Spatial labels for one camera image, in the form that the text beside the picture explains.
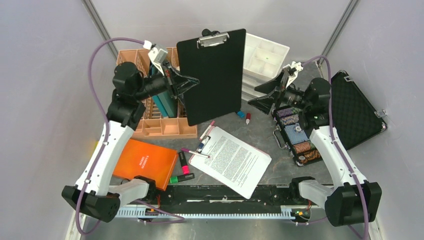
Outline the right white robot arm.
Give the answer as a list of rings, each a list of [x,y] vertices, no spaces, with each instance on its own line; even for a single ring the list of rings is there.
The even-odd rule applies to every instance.
[[[264,95],[248,104],[265,114],[279,104],[301,109],[300,127],[324,161],[333,188],[312,177],[298,177],[290,184],[289,199],[295,204],[306,200],[317,204],[334,227],[360,223],[368,227],[376,219],[382,189],[359,171],[339,139],[331,113],[331,83],[316,77],[301,91],[290,86],[290,79],[288,73],[282,72],[256,86],[255,91]]]

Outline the printed white paper sheet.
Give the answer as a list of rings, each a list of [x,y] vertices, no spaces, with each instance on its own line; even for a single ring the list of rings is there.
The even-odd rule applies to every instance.
[[[272,161],[271,156],[218,126],[212,127],[208,136],[210,140],[201,153],[209,157],[193,155],[189,163],[250,199]]]

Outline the peach plastic file organizer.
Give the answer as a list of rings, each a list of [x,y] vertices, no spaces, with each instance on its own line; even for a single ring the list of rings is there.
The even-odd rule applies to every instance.
[[[149,75],[150,59],[146,49],[120,50],[116,64],[134,63],[143,75]],[[142,101],[146,107],[143,117],[132,136],[135,140],[144,139],[195,139],[198,137],[196,125],[188,124],[184,105],[177,100],[177,117],[163,118],[152,98]]]

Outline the black clipboard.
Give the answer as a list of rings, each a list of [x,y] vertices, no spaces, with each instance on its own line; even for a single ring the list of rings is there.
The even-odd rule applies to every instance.
[[[183,95],[189,126],[241,109],[246,35],[242,28],[176,44],[181,74],[199,80]]]

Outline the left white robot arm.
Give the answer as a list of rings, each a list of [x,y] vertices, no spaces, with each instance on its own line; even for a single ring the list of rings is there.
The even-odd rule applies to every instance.
[[[155,180],[136,176],[118,186],[110,181],[118,160],[146,110],[143,100],[170,91],[175,98],[200,84],[183,75],[165,61],[162,71],[144,76],[133,62],[116,66],[112,83],[112,101],[105,114],[105,124],[94,153],[74,185],[66,185],[62,197],[79,214],[108,223],[119,209],[136,200],[145,204],[157,198]]]

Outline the teal notebook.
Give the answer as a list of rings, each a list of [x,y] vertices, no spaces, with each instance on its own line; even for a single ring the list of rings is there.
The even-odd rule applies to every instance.
[[[153,75],[155,75],[158,72],[158,70],[154,67],[154,65],[152,63],[149,64],[149,71],[148,71],[148,75],[150,77],[152,77]],[[158,110],[160,111],[161,115],[163,118],[168,118],[169,115],[162,103],[162,101],[160,100],[158,95],[155,95],[152,97],[153,102],[156,104]]]

